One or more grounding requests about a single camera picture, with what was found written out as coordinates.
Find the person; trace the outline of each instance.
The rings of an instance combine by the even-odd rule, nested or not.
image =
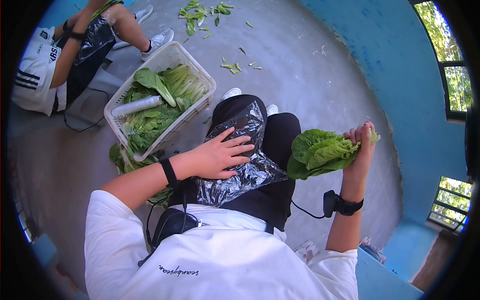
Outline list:
[[[253,101],[266,120],[263,152],[286,170],[292,141],[300,134],[299,120],[291,113],[278,113],[276,106],[266,108],[258,97],[232,89],[215,108],[209,132]],[[370,145],[370,128],[374,126],[368,121],[344,134],[354,144],[362,142],[355,160],[343,170],[340,196],[347,202],[358,203],[365,193],[374,151],[373,145],[363,146]],[[236,171],[225,169],[248,163],[250,159],[241,154],[254,145],[248,144],[249,136],[228,140],[233,131],[229,128],[191,151],[170,157],[176,178],[235,175]],[[351,216],[337,213],[326,251],[306,265],[285,244],[284,226],[295,189],[292,179],[248,191],[219,208],[194,204],[194,199],[186,211],[201,219],[201,226],[163,239],[145,260],[143,227],[133,211],[167,186],[171,173],[164,165],[127,173],[92,192],[84,244],[90,299],[358,298],[355,265],[361,210]],[[182,206],[169,203],[180,211]]]
[[[140,50],[142,60],[173,39],[171,28],[150,40],[143,34],[139,23],[152,13],[152,5],[131,14],[115,3],[94,16],[106,2],[90,0],[63,25],[35,29],[15,77],[15,104],[48,116],[65,110],[87,88],[115,44],[111,28],[118,38]]]

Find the window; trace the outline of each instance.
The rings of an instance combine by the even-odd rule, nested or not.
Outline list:
[[[410,0],[435,50],[445,93],[448,120],[465,120],[473,102],[470,77],[450,27],[432,1]]]
[[[471,184],[441,177],[428,219],[461,232],[467,225],[471,194]]]

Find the white shirt with black stripes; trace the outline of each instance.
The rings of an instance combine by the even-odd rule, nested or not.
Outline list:
[[[37,28],[28,43],[15,76],[12,101],[50,116],[57,95],[58,111],[67,105],[67,83],[50,88],[61,48],[54,45],[54,27]]]

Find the cursive logo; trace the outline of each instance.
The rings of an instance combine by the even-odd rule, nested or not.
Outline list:
[[[178,265],[177,268],[174,270],[167,270],[165,269],[161,264],[158,265],[158,269],[160,271],[162,271],[163,273],[165,274],[168,274],[168,275],[173,275],[173,274],[177,274],[177,277],[180,276],[180,274],[187,274],[187,275],[195,275],[195,276],[198,276],[198,271],[182,271],[182,270],[179,270],[180,266]]]

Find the black backpack strap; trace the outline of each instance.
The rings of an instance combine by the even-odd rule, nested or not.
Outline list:
[[[270,225],[269,223],[267,223],[267,227],[265,228],[265,232],[268,232],[270,234],[273,234],[273,225]]]

